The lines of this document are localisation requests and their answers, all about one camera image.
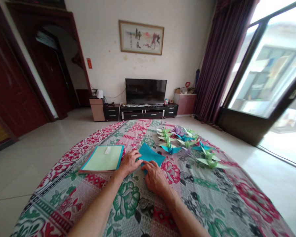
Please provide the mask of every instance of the white label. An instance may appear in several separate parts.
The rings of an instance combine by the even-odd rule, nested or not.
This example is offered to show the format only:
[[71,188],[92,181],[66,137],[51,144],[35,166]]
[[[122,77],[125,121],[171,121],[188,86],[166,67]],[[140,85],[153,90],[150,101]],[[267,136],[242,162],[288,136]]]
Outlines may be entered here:
[[104,154],[109,154],[110,153],[110,151],[111,151],[111,147],[110,146],[108,146],[107,148],[106,148],[106,151],[104,152]]

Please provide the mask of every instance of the hand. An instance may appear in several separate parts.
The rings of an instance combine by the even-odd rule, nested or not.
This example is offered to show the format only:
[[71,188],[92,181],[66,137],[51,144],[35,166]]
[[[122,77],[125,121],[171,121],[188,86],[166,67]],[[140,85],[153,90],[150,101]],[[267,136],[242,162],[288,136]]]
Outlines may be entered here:
[[117,169],[118,172],[121,172],[123,177],[125,178],[127,175],[132,173],[134,170],[138,168],[143,162],[143,160],[135,161],[137,158],[141,157],[141,154],[137,150],[129,151],[119,168]]
[[155,161],[144,161],[141,169],[148,172],[145,177],[148,189],[164,199],[171,191],[171,187],[158,164]]

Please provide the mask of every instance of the white wall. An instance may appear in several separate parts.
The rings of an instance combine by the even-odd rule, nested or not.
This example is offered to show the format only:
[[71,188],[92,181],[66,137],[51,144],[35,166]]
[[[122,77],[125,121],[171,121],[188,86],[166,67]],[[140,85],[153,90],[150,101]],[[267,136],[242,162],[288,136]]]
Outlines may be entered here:
[[49,98],[49,95],[48,95],[48,93],[47,93],[47,91],[46,91],[46,89],[45,89],[45,87],[43,85],[43,82],[42,82],[42,80],[41,80],[41,78],[40,78],[40,76],[39,76],[39,74],[38,74],[38,72],[36,70],[36,67],[34,66],[34,63],[33,63],[32,59],[31,59],[31,57],[29,55],[29,52],[27,51],[27,49],[25,47],[25,44],[24,44],[24,42],[23,42],[23,40],[22,40],[22,38],[21,38],[21,36],[20,36],[20,34],[19,34],[15,24],[14,24],[14,21],[13,21],[11,15],[10,15],[10,12],[9,12],[5,2],[6,2],[5,0],[0,0],[1,9],[2,9],[2,11],[3,11],[3,13],[4,13],[10,27],[11,27],[11,30],[12,30],[15,38],[16,38],[16,41],[18,42],[19,47],[21,48],[21,51],[22,51],[22,53],[23,53],[23,55],[24,55],[24,57],[26,59],[26,62],[28,63],[28,65],[30,67],[30,70],[31,70],[31,72],[32,72],[32,74],[33,74],[33,76],[35,78],[35,81],[36,81],[36,83],[37,83],[37,85],[38,85],[38,87],[39,87],[39,89],[40,89],[40,91],[41,91],[41,93],[42,93],[42,95],[43,95],[43,97],[44,97],[50,111],[51,111],[51,113],[53,114],[53,116],[55,118],[57,118],[58,115],[57,115],[57,112],[56,112],[56,110],[55,110],[55,108],[53,106],[53,103]]
[[83,69],[71,61],[78,52],[77,42],[61,27],[48,25],[44,29],[58,38],[74,89],[88,89]]
[[[90,84],[115,97],[125,78],[168,80],[166,97],[194,84],[210,30],[215,0],[65,0],[73,12]],[[164,27],[162,56],[120,51],[118,20]],[[125,93],[109,102],[126,102]]]

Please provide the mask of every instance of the table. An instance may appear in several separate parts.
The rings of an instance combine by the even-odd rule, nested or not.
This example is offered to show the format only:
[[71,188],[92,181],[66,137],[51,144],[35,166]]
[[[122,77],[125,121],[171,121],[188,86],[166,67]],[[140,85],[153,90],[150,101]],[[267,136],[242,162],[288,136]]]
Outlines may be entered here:
[[[79,174],[95,145],[124,145],[123,156],[145,142],[166,157],[161,165],[169,184],[211,236],[294,236],[268,197],[245,171],[218,147],[216,156],[229,169],[208,169],[184,152],[169,155],[161,147],[156,129],[174,124],[139,119],[102,128],[76,144],[42,180],[24,208],[12,236],[65,236],[111,174]],[[127,176],[114,199],[104,236],[179,236],[161,198],[147,189],[138,168]]]

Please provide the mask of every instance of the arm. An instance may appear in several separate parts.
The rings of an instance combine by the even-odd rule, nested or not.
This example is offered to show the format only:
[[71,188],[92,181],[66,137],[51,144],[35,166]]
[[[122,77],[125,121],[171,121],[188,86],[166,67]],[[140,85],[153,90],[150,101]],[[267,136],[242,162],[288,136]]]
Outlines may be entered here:
[[184,205],[177,192],[171,188],[163,171],[155,161],[144,161],[142,170],[147,170],[145,181],[148,189],[160,196],[171,212],[182,236],[210,237],[208,232]]
[[139,157],[141,157],[141,155],[137,150],[127,153],[119,169],[113,173],[113,176],[107,185],[103,188],[96,199],[94,199],[82,218],[71,229],[68,237],[97,237],[103,235],[117,191],[124,178],[137,169],[137,167],[143,162],[143,160],[135,162],[135,160]]

